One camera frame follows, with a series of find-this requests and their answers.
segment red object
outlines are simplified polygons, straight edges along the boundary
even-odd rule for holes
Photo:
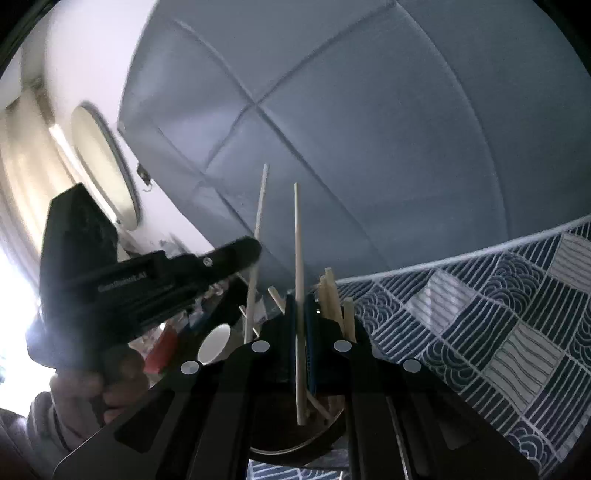
[[[173,327],[167,325],[145,359],[144,372],[147,374],[160,373],[173,357],[177,344],[177,332]]]

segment bright window light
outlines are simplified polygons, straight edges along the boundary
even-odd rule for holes
[[[26,416],[37,394],[49,390],[54,370],[29,358],[25,332],[37,312],[37,296],[0,249],[0,408]]]

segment cup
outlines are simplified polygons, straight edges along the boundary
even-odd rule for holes
[[[197,353],[197,360],[203,365],[221,362],[242,344],[242,336],[227,323],[222,323],[205,337]]]

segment human hand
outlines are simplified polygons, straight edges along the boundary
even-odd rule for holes
[[[102,395],[109,408],[105,411],[104,421],[110,423],[148,391],[148,378],[143,372],[144,359],[135,350],[128,350],[118,365],[121,380],[111,385],[105,385],[103,376],[95,372],[62,370],[52,377],[50,390],[57,418],[62,427],[81,441],[90,438],[100,428],[90,399]],[[68,444],[79,443],[72,442],[66,432],[63,433]]]

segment patterned fabric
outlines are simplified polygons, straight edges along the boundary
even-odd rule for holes
[[[356,300],[356,314],[380,356],[419,359],[540,477],[566,458],[586,427],[591,222],[440,268],[343,283],[339,294]],[[251,478],[340,475],[280,469],[251,465]]]

